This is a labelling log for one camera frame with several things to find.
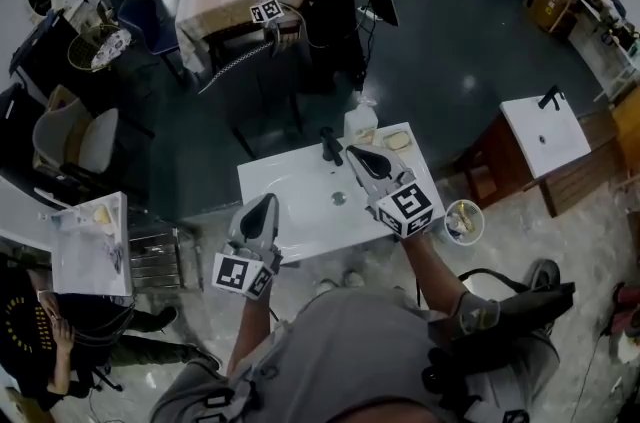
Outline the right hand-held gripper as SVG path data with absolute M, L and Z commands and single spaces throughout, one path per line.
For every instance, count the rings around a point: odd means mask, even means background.
M 400 239 L 431 223 L 434 203 L 396 152 L 374 145 L 350 145 L 345 153 L 356 179 L 368 194 L 368 209 L 377 222 Z

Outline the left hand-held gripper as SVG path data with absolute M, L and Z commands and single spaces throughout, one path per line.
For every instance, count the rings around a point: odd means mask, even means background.
M 279 200 L 258 196 L 233 216 L 223 250 L 215 255 L 212 285 L 247 299 L 260 299 L 278 273 L 282 255 L 275 244 Z M 263 231 L 264 239 L 257 239 Z

